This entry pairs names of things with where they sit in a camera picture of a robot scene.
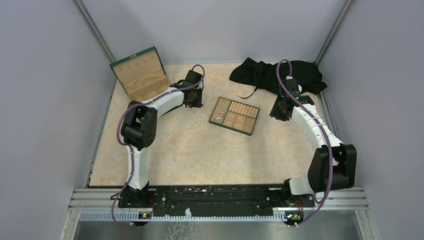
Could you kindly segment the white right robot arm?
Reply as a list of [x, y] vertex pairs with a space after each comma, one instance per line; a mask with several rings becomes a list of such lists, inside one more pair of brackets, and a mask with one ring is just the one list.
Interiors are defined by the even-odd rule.
[[287, 93], [280, 87], [270, 116], [277, 120], [294, 121], [314, 151], [307, 173], [285, 180], [287, 189], [281, 193], [284, 204], [295, 206], [302, 195], [354, 186], [356, 148], [352, 144], [344, 144], [331, 132], [308, 95], [301, 95], [297, 88]]

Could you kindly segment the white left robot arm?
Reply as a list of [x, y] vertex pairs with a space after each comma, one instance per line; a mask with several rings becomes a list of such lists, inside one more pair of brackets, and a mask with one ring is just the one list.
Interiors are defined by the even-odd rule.
[[181, 107], [202, 107], [204, 74], [189, 70], [186, 77], [145, 101], [132, 100], [118, 122], [117, 140], [128, 152], [128, 180], [121, 197], [144, 207], [149, 203], [148, 148], [157, 133], [159, 117]]

